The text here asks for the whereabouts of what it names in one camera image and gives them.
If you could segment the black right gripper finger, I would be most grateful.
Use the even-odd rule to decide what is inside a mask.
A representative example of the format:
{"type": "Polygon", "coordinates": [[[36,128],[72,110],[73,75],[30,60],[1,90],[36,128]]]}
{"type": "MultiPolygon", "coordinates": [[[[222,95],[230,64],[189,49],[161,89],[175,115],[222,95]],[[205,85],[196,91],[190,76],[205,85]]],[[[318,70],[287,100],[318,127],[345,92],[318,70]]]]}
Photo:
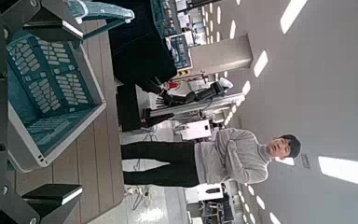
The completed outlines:
{"type": "Polygon", "coordinates": [[[77,184],[45,184],[21,197],[38,214],[30,224],[63,224],[82,192],[83,188],[77,184]]]}
{"type": "Polygon", "coordinates": [[[83,31],[64,0],[40,0],[40,9],[22,29],[48,42],[80,41],[83,31]]]}

